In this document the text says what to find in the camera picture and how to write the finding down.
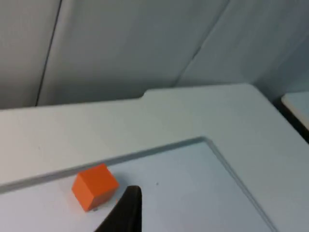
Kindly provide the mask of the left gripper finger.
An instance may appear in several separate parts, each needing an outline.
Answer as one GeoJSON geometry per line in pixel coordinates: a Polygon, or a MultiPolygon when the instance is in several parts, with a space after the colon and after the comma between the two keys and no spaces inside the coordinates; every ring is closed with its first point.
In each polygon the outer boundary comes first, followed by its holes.
{"type": "Polygon", "coordinates": [[[139,186],[128,186],[118,203],[96,228],[97,232],[141,232],[142,191],[139,186]]]}

